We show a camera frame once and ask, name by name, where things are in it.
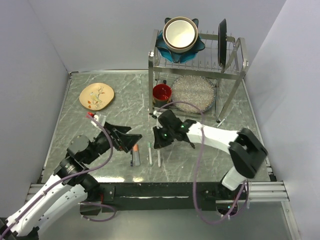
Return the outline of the white green-tipped highlighter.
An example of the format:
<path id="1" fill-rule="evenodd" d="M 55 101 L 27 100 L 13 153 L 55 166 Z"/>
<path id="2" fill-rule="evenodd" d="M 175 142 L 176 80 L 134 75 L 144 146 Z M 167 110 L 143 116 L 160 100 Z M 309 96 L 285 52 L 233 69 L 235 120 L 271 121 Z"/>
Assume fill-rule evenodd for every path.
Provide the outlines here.
<path id="1" fill-rule="evenodd" d="M 149 165 L 152 166 L 152 165 L 153 165 L 152 145 L 151 145 L 150 142 L 147 143 L 147 147 L 148 147 L 148 161 L 149 161 Z"/>

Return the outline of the white marker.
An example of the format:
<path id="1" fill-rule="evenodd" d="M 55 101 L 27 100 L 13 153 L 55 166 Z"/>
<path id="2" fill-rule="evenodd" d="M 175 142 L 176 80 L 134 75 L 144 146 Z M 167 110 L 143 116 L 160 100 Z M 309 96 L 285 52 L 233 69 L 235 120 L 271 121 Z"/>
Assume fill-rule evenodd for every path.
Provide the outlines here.
<path id="1" fill-rule="evenodd" d="M 159 149 L 157 150 L 157 164 L 158 164 L 158 167 L 161 168 L 162 160 L 161 160 L 161 151 Z"/>

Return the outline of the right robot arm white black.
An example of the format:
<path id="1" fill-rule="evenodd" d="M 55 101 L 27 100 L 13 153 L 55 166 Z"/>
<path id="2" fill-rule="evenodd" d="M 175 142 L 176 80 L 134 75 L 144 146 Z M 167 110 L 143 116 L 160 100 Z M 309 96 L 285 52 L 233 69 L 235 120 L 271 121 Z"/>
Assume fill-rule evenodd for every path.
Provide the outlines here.
<path id="1" fill-rule="evenodd" d="M 181 121 L 171 110 L 154 111 L 152 117 L 156 119 L 152 130 L 153 147 L 157 150 L 179 141 L 192 147 L 204 144 L 230 155 L 233 167 L 222 178 L 218 188 L 224 199 L 232 198 L 246 179 L 253 179 L 268 156 L 267 149 L 248 128 L 224 130 L 192 119 Z"/>

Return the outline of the large orange marker cap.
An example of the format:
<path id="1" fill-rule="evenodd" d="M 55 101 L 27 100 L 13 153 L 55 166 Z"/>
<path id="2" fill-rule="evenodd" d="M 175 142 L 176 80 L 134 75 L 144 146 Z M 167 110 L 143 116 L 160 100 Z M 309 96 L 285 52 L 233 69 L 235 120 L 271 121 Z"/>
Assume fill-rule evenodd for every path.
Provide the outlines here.
<path id="1" fill-rule="evenodd" d="M 135 144 L 135 145 L 133 146 L 133 151 L 134 151 L 134 152 L 138 152 L 138 151 L 139 151 L 138 144 Z"/>

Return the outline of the dark blue pen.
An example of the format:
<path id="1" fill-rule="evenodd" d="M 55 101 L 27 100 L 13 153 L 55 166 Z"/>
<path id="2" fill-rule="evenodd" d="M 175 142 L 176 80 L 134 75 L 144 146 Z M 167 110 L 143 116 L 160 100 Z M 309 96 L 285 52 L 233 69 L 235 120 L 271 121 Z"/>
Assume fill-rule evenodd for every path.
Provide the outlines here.
<path id="1" fill-rule="evenodd" d="M 134 166 L 133 149 L 130 150 L 130 166 Z"/>

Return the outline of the grey marker orange tip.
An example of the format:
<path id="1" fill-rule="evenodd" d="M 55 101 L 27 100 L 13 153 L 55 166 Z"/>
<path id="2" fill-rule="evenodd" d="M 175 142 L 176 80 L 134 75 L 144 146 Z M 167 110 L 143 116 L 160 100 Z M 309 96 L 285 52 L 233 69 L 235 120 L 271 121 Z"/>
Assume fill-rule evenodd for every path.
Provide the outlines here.
<path id="1" fill-rule="evenodd" d="M 138 167 L 141 165 L 139 151 L 133 151 L 133 164 Z"/>

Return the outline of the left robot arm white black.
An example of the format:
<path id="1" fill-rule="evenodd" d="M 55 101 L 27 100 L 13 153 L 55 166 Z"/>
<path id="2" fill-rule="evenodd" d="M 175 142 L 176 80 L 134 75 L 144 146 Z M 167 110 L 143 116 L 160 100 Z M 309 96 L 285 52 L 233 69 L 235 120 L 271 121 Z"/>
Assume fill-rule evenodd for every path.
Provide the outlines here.
<path id="1" fill-rule="evenodd" d="M 40 190 L 18 211 L 0 221 L 2 240 L 37 240 L 70 208 L 88 200 L 95 200 L 100 184 L 89 173 L 91 164 L 105 152 L 129 152 L 142 138 L 130 134 L 131 127 L 103 125 L 92 121 L 101 132 L 90 140 L 85 135 L 72 139 L 65 158 Z"/>

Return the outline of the grey pen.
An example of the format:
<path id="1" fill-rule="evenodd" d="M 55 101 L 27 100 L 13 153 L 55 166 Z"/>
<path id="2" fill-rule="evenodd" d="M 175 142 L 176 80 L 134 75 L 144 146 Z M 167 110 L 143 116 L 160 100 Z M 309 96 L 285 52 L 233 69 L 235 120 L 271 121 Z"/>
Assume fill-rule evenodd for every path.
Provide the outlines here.
<path id="1" fill-rule="evenodd" d="M 218 125 L 216 126 L 216 128 L 219 128 L 219 127 L 223 124 L 224 121 L 225 121 L 225 118 L 223 118 L 223 119 L 221 120 L 221 122 L 218 123 Z"/>

